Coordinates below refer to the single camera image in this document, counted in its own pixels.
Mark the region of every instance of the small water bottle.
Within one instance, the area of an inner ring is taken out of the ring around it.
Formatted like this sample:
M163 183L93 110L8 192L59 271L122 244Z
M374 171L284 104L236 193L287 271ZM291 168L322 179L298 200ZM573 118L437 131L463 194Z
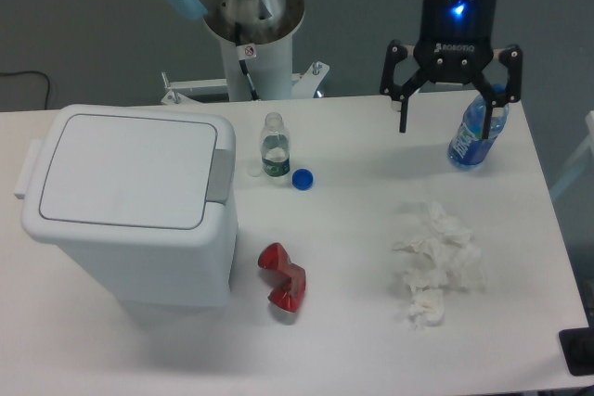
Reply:
M291 169L289 165L289 131L279 113L268 113L260 132L262 167L268 176L282 178Z
M493 88L496 93L501 93L505 90L501 85L494 85ZM481 139L485 109L486 104L484 99L478 95L464 112L458 133L449 144L447 150L449 160L463 171L469 171L481 165L489 149L503 130L503 126L508 119L508 113L510 112L509 105L503 108L494 108L489 137L487 139Z

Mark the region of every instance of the table surface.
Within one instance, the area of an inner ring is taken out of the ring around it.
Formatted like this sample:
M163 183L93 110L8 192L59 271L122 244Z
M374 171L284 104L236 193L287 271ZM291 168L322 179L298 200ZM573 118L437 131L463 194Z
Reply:
M446 158L473 96L414 96L406 134L384 96L170 106L223 115L237 133L232 299L216 310L120 303L32 241L12 194L56 112L0 114L0 393L430 396L593 383L562 358L558 332L587 321L522 106L480 169ZM291 132L292 169L314 173L309 191L247 174L269 111ZM473 229L488 282L446 292L443 323L416 330L394 243L432 200ZM273 241L307 272L295 319L270 306L257 267Z

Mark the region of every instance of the crumpled tissue paper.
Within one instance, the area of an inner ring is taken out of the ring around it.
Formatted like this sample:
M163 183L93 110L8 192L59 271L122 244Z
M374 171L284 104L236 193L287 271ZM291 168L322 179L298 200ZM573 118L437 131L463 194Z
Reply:
M429 203L426 211L432 234L399 242L394 248L430 260L427 267L409 268L402 277L412 293L408 315L415 327L442 322L443 289L483 289L486 284L481 250L471 243L472 230L448 215L441 203Z

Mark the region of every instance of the black cable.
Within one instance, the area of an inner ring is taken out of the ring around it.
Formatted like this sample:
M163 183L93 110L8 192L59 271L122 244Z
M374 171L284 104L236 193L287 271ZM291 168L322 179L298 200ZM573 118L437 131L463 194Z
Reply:
M241 24L235 22L235 46L241 46ZM239 60L239 66L241 67L241 72L245 76L246 81L248 82L248 88L250 89L250 94L252 95L252 101L260 100L258 93L256 92L256 87L253 84L252 77L250 76L250 72L248 71L248 64L245 63L245 60Z
M45 100L44 100L44 110L47 110L49 106L49 92L51 90L51 81L49 80L49 76L47 76L42 71L38 70L24 70L24 71L11 71L11 72L0 72L0 78L8 78L11 76L20 76L24 74L35 74L37 76L41 76L47 82L47 89L45 90Z
M580 391L575 392L572 396L584 396L585 394L589 393L590 390L594 389L594 385L590 385L589 387L585 387Z

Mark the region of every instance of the red plastic object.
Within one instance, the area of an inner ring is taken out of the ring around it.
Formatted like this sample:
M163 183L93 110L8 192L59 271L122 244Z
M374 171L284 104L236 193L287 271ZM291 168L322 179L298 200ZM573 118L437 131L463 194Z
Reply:
M281 310L297 313L305 295L304 268L291 263L289 254L280 243L273 243L262 251L258 257L258 266L287 277L272 290L268 299Z

